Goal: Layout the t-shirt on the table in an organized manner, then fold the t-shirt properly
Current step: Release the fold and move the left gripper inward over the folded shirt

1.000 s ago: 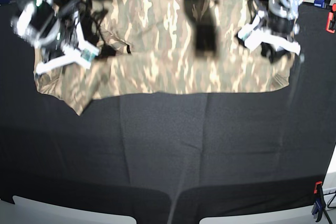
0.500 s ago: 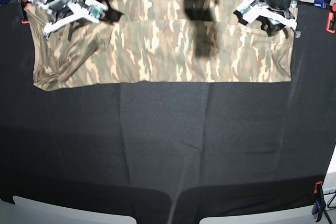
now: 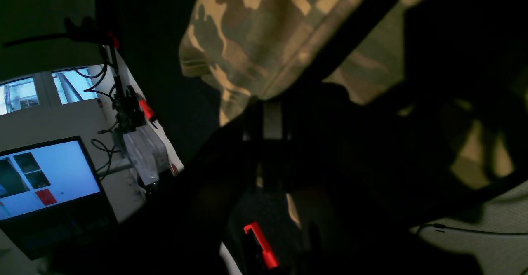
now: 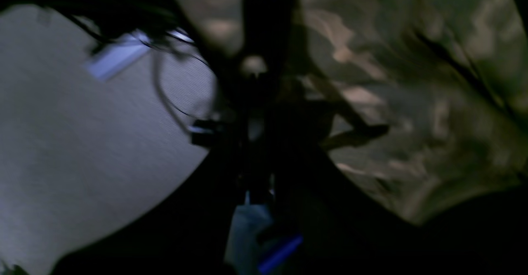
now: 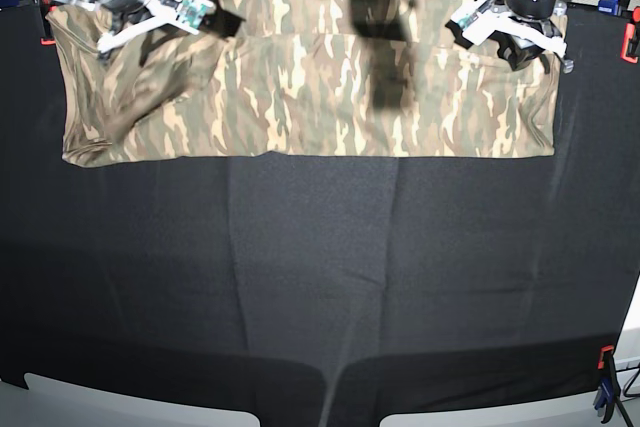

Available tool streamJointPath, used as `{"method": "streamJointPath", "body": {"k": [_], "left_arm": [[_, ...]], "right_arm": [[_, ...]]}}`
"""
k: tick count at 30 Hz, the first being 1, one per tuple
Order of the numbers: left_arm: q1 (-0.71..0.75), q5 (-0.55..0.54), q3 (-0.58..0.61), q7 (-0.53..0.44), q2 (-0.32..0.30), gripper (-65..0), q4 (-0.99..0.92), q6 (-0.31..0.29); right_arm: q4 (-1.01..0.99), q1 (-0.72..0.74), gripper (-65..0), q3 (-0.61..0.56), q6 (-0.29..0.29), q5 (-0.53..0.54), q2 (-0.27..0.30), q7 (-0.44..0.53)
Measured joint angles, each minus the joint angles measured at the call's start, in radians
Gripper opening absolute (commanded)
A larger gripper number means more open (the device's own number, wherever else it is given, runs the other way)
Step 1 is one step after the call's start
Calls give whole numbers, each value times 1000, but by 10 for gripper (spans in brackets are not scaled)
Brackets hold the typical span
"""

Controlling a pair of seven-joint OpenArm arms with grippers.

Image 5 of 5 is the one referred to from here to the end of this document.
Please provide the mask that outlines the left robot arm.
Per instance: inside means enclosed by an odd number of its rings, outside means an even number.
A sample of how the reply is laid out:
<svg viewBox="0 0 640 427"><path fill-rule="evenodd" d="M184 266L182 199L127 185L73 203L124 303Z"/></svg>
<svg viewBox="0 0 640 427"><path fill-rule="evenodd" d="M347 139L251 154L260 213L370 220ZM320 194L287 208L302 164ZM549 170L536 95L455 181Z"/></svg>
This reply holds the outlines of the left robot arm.
<svg viewBox="0 0 640 427"><path fill-rule="evenodd" d="M518 71L544 53L555 56L564 73L574 69L564 34L555 21L566 15L562 0L472 0L450 17L449 27L462 45L479 46L492 38L498 57Z"/></svg>

